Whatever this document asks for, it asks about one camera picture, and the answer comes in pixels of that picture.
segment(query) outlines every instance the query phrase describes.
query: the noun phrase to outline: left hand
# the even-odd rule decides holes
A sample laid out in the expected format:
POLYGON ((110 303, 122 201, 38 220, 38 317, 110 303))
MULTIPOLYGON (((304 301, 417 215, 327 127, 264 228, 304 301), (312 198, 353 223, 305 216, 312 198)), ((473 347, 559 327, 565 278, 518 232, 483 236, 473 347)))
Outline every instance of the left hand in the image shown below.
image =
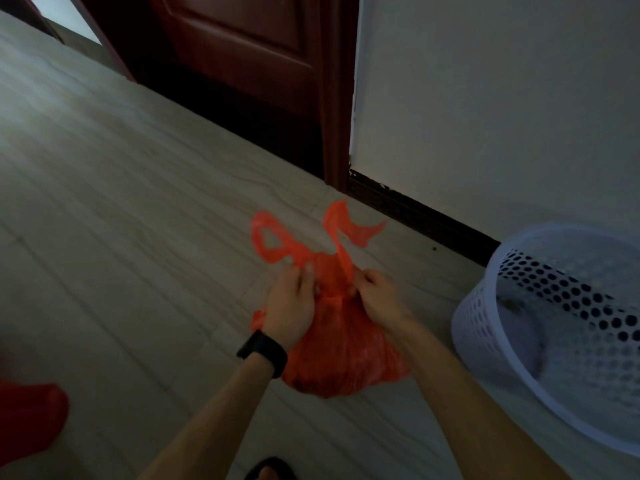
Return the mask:
POLYGON ((267 298, 262 332, 289 352, 309 330, 316 312, 316 278, 312 263, 291 266, 280 275, 267 298))

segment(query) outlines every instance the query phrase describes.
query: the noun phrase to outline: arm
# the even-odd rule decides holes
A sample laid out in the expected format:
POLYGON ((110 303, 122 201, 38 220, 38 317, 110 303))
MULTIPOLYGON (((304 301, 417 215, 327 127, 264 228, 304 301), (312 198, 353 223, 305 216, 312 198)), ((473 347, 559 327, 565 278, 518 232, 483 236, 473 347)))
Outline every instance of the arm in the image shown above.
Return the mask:
MULTIPOLYGON (((288 352, 311 326, 314 309, 313 268, 291 267, 269 293, 262 331, 288 352)), ((249 355, 138 480, 224 480, 272 375, 267 359, 249 355)))
POLYGON ((569 480, 450 350, 413 318, 384 274, 358 270, 354 281, 367 314, 409 364, 465 480, 569 480))

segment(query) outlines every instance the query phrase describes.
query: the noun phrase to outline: black sandal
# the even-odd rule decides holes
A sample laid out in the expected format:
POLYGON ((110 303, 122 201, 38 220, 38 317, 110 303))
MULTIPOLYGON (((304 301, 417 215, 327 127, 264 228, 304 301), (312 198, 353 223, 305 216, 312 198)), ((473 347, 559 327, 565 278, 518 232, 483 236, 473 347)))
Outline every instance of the black sandal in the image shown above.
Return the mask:
POLYGON ((277 473, 280 480, 297 480, 289 464, 286 461, 279 459, 277 456, 270 456, 269 458, 262 460, 254 466, 254 468, 249 470, 249 473, 244 477, 244 480, 257 480, 258 475, 260 475, 260 472, 265 467, 272 468, 273 471, 277 473))

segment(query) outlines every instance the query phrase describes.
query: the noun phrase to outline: white wall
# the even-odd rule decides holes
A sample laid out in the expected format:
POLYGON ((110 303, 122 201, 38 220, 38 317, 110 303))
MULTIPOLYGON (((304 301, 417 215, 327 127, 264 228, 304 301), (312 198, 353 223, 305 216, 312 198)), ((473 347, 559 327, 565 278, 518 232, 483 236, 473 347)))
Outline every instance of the white wall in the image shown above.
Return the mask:
POLYGON ((31 0, 40 13, 52 22, 73 30, 80 35, 100 43, 71 0, 31 0))
POLYGON ((353 168, 496 239, 640 233, 640 0, 365 0, 353 168))

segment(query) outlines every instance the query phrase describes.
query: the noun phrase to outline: hand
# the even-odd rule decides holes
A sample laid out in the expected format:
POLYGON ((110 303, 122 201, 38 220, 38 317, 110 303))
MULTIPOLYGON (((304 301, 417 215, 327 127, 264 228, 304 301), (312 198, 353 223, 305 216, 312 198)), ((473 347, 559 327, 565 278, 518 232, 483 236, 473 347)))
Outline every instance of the hand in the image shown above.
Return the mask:
POLYGON ((314 320, 316 277, 311 263, 304 269, 291 266, 280 275, 267 297, 262 332, 289 352, 314 320))
POLYGON ((367 315, 383 330, 392 331, 412 318, 398 297, 395 284, 380 271, 354 268, 353 285, 360 292, 367 315))

